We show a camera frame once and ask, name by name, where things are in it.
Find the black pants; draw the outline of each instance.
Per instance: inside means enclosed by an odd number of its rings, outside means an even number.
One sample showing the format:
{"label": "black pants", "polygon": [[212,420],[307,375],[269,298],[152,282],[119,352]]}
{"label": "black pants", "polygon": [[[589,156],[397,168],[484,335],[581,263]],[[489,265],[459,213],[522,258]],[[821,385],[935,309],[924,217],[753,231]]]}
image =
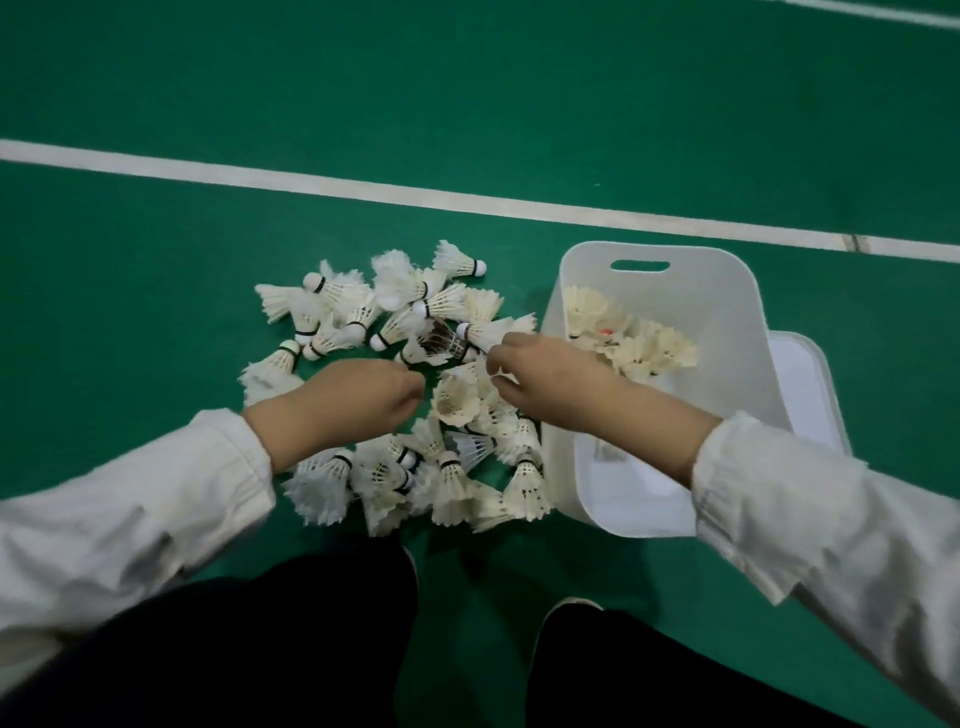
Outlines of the black pants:
{"label": "black pants", "polygon": [[[65,650],[0,702],[0,725],[247,725],[260,716],[394,725],[416,610],[407,554],[384,540],[302,556],[251,581],[191,584]],[[527,692],[530,726],[719,716],[765,725],[775,715],[849,724],[636,619],[583,605],[546,621]]]}

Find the feather shuttlecock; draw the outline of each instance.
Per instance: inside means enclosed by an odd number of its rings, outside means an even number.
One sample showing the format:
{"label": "feather shuttlecock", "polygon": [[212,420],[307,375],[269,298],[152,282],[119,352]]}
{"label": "feather shuttlecock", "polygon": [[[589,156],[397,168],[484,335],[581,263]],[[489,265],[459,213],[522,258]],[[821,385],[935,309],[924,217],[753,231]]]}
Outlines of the feather shuttlecock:
{"label": "feather shuttlecock", "polygon": [[298,463],[283,489],[304,522],[331,525],[344,519],[352,498],[347,487],[352,467],[348,449],[323,450]]}
{"label": "feather shuttlecock", "polygon": [[509,513],[536,521],[553,510],[543,488],[543,476],[533,460],[520,460],[514,476],[503,489],[503,505]]}
{"label": "feather shuttlecock", "polygon": [[466,521],[472,508],[473,481],[467,477],[454,452],[445,452],[440,458],[440,472],[433,486],[433,514],[436,525],[456,525]]}
{"label": "feather shuttlecock", "polygon": [[357,346],[356,338],[350,331],[334,327],[333,319],[327,319],[310,338],[310,342],[303,347],[303,358],[317,361],[322,356],[341,349],[353,349],[355,346]]}
{"label": "feather shuttlecock", "polygon": [[427,296],[427,284],[403,251],[388,251],[371,260],[373,292],[385,311],[397,311]]}
{"label": "feather shuttlecock", "polygon": [[244,406],[249,407],[259,401],[285,395],[302,386],[303,380],[293,373],[298,356],[300,344],[288,339],[266,359],[244,369],[240,375],[240,383],[244,388]]}
{"label": "feather shuttlecock", "polygon": [[458,276],[481,277],[487,273],[487,264],[460,252],[460,249],[441,240],[433,255],[433,267],[446,272],[451,278]]}
{"label": "feather shuttlecock", "polygon": [[457,336],[470,342],[481,352],[486,353],[503,341],[503,337],[512,331],[533,333],[536,330],[537,316],[528,313],[518,319],[497,319],[486,324],[460,324],[457,327]]}
{"label": "feather shuttlecock", "polygon": [[471,324],[486,324],[492,321],[503,305],[499,293],[482,288],[468,288],[464,294],[464,302],[467,304],[467,321]]}
{"label": "feather shuttlecock", "polygon": [[370,337],[370,348],[383,352],[397,342],[419,336],[428,326],[430,323],[415,314],[411,306],[404,306],[391,314],[383,328]]}
{"label": "feather shuttlecock", "polygon": [[409,435],[397,435],[398,441],[406,448],[418,452],[426,460],[438,462],[444,454],[444,434],[440,430],[440,421],[430,416],[414,421]]}
{"label": "feather shuttlecock", "polygon": [[353,307],[346,316],[344,332],[355,346],[360,346],[367,340],[370,327],[381,313],[383,309],[377,304],[376,296],[372,291],[368,291],[363,300]]}
{"label": "feather shuttlecock", "polygon": [[303,289],[318,296],[334,312],[337,323],[342,323],[371,292],[360,271],[334,273],[325,260],[320,261],[320,273],[308,273],[303,277]]}
{"label": "feather shuttlecock", "polygon": [[594,330],[597,321],[607,310],[607,299],[592,288],[569,285],[564,289],[566,331],[570,338]]}
{"label": "feather shuttlecock", "polygon": [[469,316],[467,304],[464,301],[466,292],[467,287],[465,285],[454,283],[426,301],[414,301],[414,313],[422,319],[466,321]]}
{"label": "feather shuttlecock", "polygon": [[460,456],[464,471],[469,473],[493,453],[494,441],[490,435],[473,432],[447,432],[446,443]]}
{"label": "feather shuttlecock", "polygon": [[529,417],[517,418],[516,432],[497,441],[496,457],[506,465],[516,465],[524,458],[540,463],[540,438],[534,421]]}
{"label": "feather shuttlecock", "polygon": [[433,390],[433,413],[442,423],[462,427],[480,414],[476,386],[447,372]]}
{"label": "feather shuttlecock", "polygon": [[288,313],[290,313],[290,304],[287,302],[287,295],[296,288],[283,285],[271,285],[270,283],[258,283],[253,287],[256,295],[260,297],[263,304],[263,312],[267,314],[267,323],[275,324]]}
{"label": "feather shuttlecock", "polygon": [[511,513],[503,502],[503,494],[496,488],[481,484],[474,495],[469,523],[473,533],[483,533],[507,521],[516,521],[522,515]]}

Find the white shirt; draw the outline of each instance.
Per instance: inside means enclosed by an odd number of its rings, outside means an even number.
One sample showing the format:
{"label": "white shirt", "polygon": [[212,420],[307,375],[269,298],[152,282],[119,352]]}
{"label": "white shirt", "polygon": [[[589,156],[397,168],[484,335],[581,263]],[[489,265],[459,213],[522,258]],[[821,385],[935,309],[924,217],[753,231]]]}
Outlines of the white shirt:
{"label": "white shirt", "polygon": [[[956,500],[742,413],[710,434],[693,475],[703,541],[960,724]],[[202,566],[274,504],[269,457],[227,410],[0,503],[0,691],[56,654],[61,635]]]}

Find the green court floor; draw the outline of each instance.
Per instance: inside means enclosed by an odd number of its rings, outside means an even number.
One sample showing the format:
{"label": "green court floor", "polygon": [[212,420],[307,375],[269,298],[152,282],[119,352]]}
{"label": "green court floor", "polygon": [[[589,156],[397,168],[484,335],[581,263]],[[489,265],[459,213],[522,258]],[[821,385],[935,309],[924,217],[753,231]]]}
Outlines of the green court floor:
{"label": "green court floor", "polygon": [[[957,34],[758,0],[20,4],[0,23],[0,138],[960,243],[958,67]],[[8,163],[0,497],[238,408],[236,376],[287,333],[255,283],[393,247],[426,263],[440,238],[489,262],[507,314],[541,314],[585,240],[731,251],[770,327],[827,354],[854,453],[960,497],[958,266]],[[203,576],[258,574],[342,530],[281,502]],[[522,724],[537,628],[567,595],[866,725],[939,724],[694,540],[557,514],[482,537],[413,522],[403,539],[421,605],[401,725]]]}

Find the shirt cuff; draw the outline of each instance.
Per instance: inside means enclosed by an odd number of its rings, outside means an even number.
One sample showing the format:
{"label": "shirt cuff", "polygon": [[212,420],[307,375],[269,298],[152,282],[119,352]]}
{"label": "shirt cuff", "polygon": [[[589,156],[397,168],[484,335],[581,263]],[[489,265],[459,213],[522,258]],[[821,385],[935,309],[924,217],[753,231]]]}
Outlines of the shirt cuff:
{"label": "shirt cuff", "polygon": [[865,472],[859,460],[739,412],[698,454],[697,536],[779,604],[853,527]]}

